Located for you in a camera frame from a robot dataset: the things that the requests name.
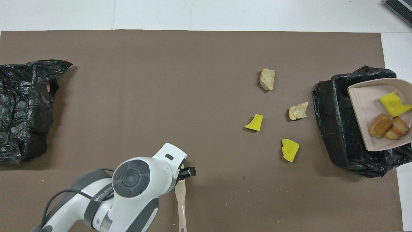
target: brown mat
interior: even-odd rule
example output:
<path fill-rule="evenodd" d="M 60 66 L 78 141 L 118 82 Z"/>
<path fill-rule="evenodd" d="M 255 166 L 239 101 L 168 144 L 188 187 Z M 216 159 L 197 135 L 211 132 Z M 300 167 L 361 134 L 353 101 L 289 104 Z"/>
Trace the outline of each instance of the brown mat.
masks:
<path fill-rule="evenodd" d="M 1 231 L 30 231 L 47 200 L 80 174 L 152 156 L 170 142 L 188 154 L 187 229 L 402 230 L 396 171 L 368 179 L 331 164 L 311 91 L 320 80 L 384 67 L 379 34 L 226 31 L 2 32 L 0 64 L 65 59 L 48 152 L 0 172 Z M 275 87 L 259 85 L 262 68 Z M 309 102 L 291 122 L 288 108 Z M 262 130 L 243 128 L 264 115 Z M 281 140 L 301 147 L 293 163 Z M 174 192 L 151 228 L 177 231 Z M 92 231 L 83 222 L 70 230 Z"/>

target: black plastic bag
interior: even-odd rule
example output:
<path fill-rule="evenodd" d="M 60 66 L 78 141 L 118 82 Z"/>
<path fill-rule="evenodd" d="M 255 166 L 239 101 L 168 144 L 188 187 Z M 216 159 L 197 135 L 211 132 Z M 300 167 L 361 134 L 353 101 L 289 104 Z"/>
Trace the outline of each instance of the black plastic bag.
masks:
<path fill-rule="evenodd" d="M 348 87 L 380 78 L 396 78 L 389 69 L 364 66 L 353 73 L 321 81 L 312 92 L 315 115 L 333 164 L 366 177 L 384 176 L 389 170 L 412 161 L 411 144 L 370 152 L 366 150 Z"/>
<path fill-rule="evenodd" d="M 0 162 L 17 165 L 46 152 L 56 77 L 71 65 L 64 60 L 0 65 Z"/>

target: brown nugget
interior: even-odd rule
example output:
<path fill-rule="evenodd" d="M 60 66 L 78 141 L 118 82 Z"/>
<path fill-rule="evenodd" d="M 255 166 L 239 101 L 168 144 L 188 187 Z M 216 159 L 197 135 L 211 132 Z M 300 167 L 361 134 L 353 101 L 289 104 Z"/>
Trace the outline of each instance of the brown nugget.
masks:
<path fill-rule="evenodd" d="M 392 119 L 386 114 L 378 115 L 369 126 L 369 134 L 374 137 L 382 136 L 392 126 Z"/>
<path fill-rule="evenodd" d="M 393 118 L 392 127 L 384 134 L 384 137 L 389 140 L 398 140 L 400 137 L 404 136 L 410 128 L 402 121 L 399 116 Z"/>

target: white tile floor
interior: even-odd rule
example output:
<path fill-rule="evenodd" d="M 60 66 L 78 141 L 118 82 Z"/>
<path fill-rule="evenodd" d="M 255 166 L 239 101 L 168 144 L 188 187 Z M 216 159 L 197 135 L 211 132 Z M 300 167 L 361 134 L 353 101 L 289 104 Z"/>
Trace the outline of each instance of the white tile floor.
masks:
<path fill-rule="evenodd" d="M 412 28 L 381 0 L 0 0 L 0 31 L 105 29 L 378 32 L 386 67 L 412 82 Z M 405 231 L 411 179 L 398 168 Z"/>

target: broken plate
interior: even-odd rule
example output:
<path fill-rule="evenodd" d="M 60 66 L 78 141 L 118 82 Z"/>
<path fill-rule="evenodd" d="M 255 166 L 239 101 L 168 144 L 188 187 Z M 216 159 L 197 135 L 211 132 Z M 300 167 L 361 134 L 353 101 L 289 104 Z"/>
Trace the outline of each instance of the broken plate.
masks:
<path fill-rule="evenodd" d="M 411 142 L 412 131 L 398 140 L 388 140 L 383 136 L 373 137 L 368 133 L 369 125 L 378 115 L 381 113 L 388 114 L 378 99 L 393 91 L 397 91 L 403 104 L 412 103 L 412 84 L 405 80 L 383 78 L 357 83 L 348 88 L 360 132 L 368 151 L 383 151 Z M 405 121 L 408 127 L 411 127 L 412 110 L 401 114 L 399 117 Z"/>

